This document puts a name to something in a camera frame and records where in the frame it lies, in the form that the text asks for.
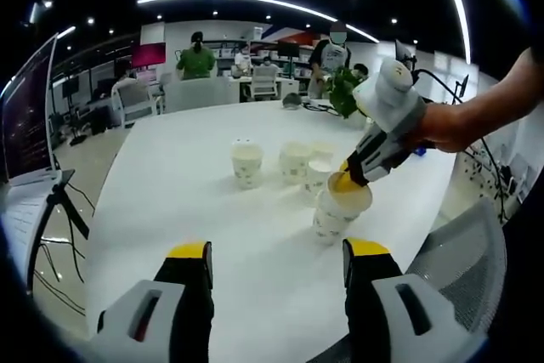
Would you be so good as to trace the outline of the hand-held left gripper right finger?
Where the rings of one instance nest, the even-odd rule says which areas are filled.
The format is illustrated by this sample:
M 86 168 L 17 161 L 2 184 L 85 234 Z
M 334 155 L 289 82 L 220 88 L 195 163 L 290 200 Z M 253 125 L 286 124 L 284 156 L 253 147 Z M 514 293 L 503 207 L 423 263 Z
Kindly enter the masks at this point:
M 455 318 L 453 304 L 404 274 L 381 244 L 343 240 L 345 314 L 353 362 L 477 362 L 487 345 Z

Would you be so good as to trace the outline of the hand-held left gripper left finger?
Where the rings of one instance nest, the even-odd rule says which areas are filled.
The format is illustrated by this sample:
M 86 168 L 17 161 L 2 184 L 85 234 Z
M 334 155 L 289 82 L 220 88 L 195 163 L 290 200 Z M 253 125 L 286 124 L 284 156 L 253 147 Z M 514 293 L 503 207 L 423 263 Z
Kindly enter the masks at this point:
M 208 362 L 214 317 L 212 243 L 173 248 L 152 280 L 142 280 L 101 312 L 90 341 L 99 362 Z

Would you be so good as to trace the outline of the person's right hand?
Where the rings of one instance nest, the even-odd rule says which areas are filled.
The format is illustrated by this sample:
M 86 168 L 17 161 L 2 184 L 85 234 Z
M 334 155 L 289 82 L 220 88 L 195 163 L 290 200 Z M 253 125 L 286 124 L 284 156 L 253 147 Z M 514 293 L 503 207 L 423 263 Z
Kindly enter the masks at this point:
M 447 153 L 465 150 L 473 136 L 462 120 L 461 106 L 427 104 L 424 116 L 411 134 L 411 142 L 424 143 Z

